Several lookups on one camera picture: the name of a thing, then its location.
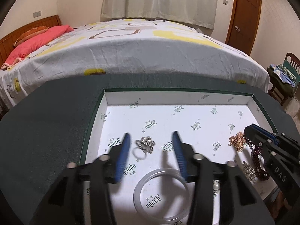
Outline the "pile of clothes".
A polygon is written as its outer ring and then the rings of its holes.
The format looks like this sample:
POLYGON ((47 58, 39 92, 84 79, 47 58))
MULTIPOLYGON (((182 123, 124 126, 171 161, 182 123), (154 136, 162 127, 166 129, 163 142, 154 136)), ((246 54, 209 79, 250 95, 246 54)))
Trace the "pile of clothes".
POLYGON ((270 79, 276 79, 289 97, 294 96, 299 85, 299 73, 287 60, 284 60, 282 64, 271 64, 267 68, 267 72, 270 79))

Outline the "silver leaf brooch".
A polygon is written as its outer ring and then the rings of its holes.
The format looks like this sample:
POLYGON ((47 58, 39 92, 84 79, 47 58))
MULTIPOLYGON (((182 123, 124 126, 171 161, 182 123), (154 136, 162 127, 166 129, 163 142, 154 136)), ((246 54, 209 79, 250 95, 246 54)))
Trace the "silver leaf brooch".
POLYGON ((256 175, 254 168, 245 161, 243 161, 243 173, 251 184, 256 183, 256 175))

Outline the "wooden headboard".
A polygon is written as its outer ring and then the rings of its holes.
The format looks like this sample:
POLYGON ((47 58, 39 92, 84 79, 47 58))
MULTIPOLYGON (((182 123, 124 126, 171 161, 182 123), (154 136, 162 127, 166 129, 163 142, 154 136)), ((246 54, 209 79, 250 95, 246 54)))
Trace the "wooden headboard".
POLYGON ((0 40, 0 63, 1 65, 6 61, 7 57, 10 55, 10 53, 14 49, 14 43, 15 41, 25 32, 27 32, 30 29, 33 29, 38 26, 47 26, 47 27, 53 27, 53 26, 60 26, 61 20, 59 15, 53 15, 49 16, 43 19, 39 19, 37 21, 31 22, 27 25, 24 25, 15 31, 7 34, 5 37, 3 37, 0 40))

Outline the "green white tray box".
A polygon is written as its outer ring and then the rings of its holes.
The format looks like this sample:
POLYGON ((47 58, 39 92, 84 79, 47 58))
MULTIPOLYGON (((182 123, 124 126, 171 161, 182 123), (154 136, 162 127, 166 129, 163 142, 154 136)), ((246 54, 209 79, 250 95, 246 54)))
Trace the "green white tray box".
POLYGON ((140 216, 133 203, 138 182, 156 169, 179 165, 172 134, 210 161, 251 164, 251 150, 237 150, 230 137, 255 124, 274 132, 276 127, 252 94, 224 91, 172 89, 104 89, 93 110, 91 131, 83 147, 81 163, 108 154, 129 133, 131 145, 123 177, 109 192, 118 224, 156 224, 140 216))

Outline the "dark green tablecloth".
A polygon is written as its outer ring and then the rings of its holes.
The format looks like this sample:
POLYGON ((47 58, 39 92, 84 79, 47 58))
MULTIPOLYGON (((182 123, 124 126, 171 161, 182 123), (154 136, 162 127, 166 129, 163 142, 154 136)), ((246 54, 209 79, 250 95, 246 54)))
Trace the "dark green tablecloth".
POLYGON ((104 89, 183 89, 254 95, 276 129, 299 132, 280 104, 256 87, 179 74, 106 74, 44 83, 1 120, 1 224, 29 224, 67 163, 79 162, 93 110, 104 89))

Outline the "white jade bangle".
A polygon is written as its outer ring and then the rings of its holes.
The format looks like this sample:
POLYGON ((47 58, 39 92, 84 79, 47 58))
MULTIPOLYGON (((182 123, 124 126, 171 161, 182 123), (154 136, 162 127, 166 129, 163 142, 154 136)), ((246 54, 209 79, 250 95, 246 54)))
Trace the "white jade bangle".
POLYGON ((178 170, 156 169, 137 184, 133 203, 137 213, 156 224, 173 224, 188 215, 191 194, 178 170))

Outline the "pink pillow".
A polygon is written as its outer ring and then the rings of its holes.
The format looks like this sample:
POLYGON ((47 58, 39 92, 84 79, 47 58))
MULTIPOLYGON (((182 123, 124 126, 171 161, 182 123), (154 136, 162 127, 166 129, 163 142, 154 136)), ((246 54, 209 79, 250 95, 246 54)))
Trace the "pink pillow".
POLYGON ((26 40, 13 49, 6 61, 2 64, 1 70, 4 71, 11 68, 15 64, 24 60, 30 53, 57 39, 61 35, 72 31, 74 31, 74 28, 69 25, 59 25, 50 27, 45 33, 26 40))

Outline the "small pearl flower brooch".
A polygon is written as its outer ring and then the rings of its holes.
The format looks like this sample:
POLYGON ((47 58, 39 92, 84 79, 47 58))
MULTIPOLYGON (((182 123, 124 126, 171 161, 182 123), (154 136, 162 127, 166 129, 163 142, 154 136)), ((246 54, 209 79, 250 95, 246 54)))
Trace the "small pearl flower brooch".
POLYGON ((214 180, 213 182, 213 194, 216 196, 220 191, 220 181, 219 180, 214 180))

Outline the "orange patterned pillow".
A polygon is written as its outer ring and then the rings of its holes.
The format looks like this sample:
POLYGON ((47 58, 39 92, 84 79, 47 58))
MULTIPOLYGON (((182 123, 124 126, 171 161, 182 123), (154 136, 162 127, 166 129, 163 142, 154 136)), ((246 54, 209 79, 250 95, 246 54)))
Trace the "orange patterned pillow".
POLYGON ((26 40, 37 36, 39 34, 45 33, 46 31, 48 31, 49 27, 47 26, 38 26, 35 28, 32 28, 26 32, 24 32, 13 44, 14 47, 17 47, 18 45, 20 45, 21 43, 25 42, 26 40))

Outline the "bed with patterned sheet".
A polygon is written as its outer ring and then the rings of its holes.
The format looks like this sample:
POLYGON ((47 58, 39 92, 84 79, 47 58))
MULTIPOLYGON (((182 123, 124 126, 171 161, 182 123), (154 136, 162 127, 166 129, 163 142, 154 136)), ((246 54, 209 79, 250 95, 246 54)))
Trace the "bed with patterned sheet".
POLYGON ((188 73, 269 88, 259 63, 194 28, 119 19, 74 28, 1 70, 1 109, 13 108, 50 80, 122 73, 188 73))

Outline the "grey window curtain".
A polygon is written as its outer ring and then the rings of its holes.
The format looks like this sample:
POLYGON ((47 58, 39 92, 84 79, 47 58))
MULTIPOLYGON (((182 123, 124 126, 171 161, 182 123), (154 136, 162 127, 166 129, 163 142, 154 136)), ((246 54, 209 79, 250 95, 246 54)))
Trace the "grey window curtain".
POLYGON ((213 29, 217 0, 103 0, 101 20, 165 19, 213 29))

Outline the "wooden chair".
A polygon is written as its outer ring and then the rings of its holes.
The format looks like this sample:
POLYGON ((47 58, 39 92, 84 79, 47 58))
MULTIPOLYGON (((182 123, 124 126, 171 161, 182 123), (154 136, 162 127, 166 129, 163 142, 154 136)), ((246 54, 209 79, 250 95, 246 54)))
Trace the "wooden chair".
POLYGON ((271 83, 268 94, 283 106, 299 87, 299 59, 288 52, 282 64, 271 64, 267 72, 271 83))

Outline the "brown wooden door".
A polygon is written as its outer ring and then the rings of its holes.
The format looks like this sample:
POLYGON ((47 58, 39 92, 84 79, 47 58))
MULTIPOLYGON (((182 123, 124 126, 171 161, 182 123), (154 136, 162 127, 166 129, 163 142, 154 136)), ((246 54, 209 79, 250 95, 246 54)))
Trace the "brown wooden door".
POLYGON ((225 43, 251 54, 258 31, 262 0, 233 0, 225 43))

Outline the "wall socket above headboard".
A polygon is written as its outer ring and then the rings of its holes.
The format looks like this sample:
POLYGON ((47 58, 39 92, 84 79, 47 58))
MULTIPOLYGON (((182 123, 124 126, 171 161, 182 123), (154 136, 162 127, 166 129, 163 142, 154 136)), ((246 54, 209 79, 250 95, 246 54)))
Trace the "wall socket above headboard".
POLYGON ((34 17, 34 18, 36 18, 36 17, 40 17, 40 16, 41 16, 41 14, 42 14, 42 12, 41 12, 41 11, 34 12, 34 13, 33 13, 33 17, 34 17))

